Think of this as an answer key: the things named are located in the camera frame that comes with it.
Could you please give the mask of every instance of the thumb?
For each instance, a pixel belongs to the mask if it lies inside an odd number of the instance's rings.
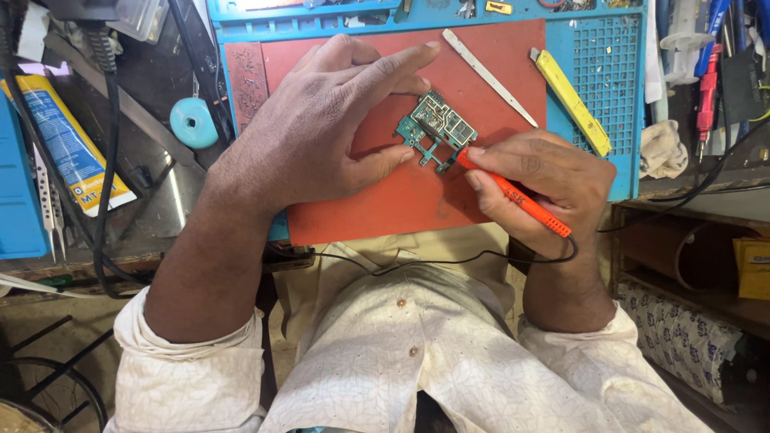
[[[465,173],[470,186],[478,196],[479,210],[503,227],[512,237],[521,237],[541,230],[541,223],[510,201],[503,191],[483,170]]]
[[[399,164],[413,156],[412,148],[403,144],[367,155],[346,167],[347,183],[353,190],[361,190],[389,175]]]

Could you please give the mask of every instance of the man's left hand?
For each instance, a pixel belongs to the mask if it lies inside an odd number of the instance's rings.
[[[353,134],[389,94],[430,90],[415,72],[439,51],[438,42],[429,42],[380,57],[373,46],[347,35],[312,47],[212,167],[209,180],[238,203],[272,214],[375,183],[413,151],[395,145],[356,161],[349,156]]]

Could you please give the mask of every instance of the yellow tube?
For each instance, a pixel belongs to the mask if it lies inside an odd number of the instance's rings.
[[[46,77],[17,76],[16,81],[40,127],[45,146],[56,161],[67,186],[83,212],[89,217],[95,217],[99,211],[104,183],[104,156],[72,117]],[[0,82],[0,86],[7,97],[12,99],[5,80]],[[136,195],[116,174],[109,196],[110,209],[132,200],[136,200]]]

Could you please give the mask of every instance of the orange handle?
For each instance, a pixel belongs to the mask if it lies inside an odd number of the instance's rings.
[[[534,219],[545,224],[554,232],[559,233],[561,237],[567,237],[567,235],[570,234],[572,230],[570,230],[566,224],[562,223],[558,218],[551,215],[550,212],[543,209],[541,205],[535,203],[531,198],[527,197],[526,194],[522,193],[517,187],[513,186],[513,184],[508,182],[504,177],[497,173],[492,173],[481,169],[479,166],[472,163],[466,155],[467,151],[468,148],[466,147],[460,151],[460,154],[457,155],[457,161],[461,166],[469,170],[483,170],[485,173],[492,176],[492,179],[494,179],[495,183],[497,183],[500,189],[503,190],[503,194],[505,194],[505,196],[508,197],[510,201],[519,205],[521,209],[524,209]]]

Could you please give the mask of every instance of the person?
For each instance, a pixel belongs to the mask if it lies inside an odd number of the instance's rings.
[[[273,217],[353,195],[413,157],[403,145],[348,153],[372,107],[430,89],[416,72],[439,51],[381,57],[337,35],[301,58],[211,167],[152,286],[116,318],[124,351],[107,431],[709,431],[644,360],[601,282],[596,226],[614,166],[538,129],[467,154],[536,191],[579,246],[572,261],[532,265],[518,342],[487,287],[459,272],[416,264],[357,278],[313,322],[269,411],[260,405],[254,300]],[[480,209],[539,257],[572,253],[488,174],[466,177]],[[443,424],[420,420],[436,408]]]

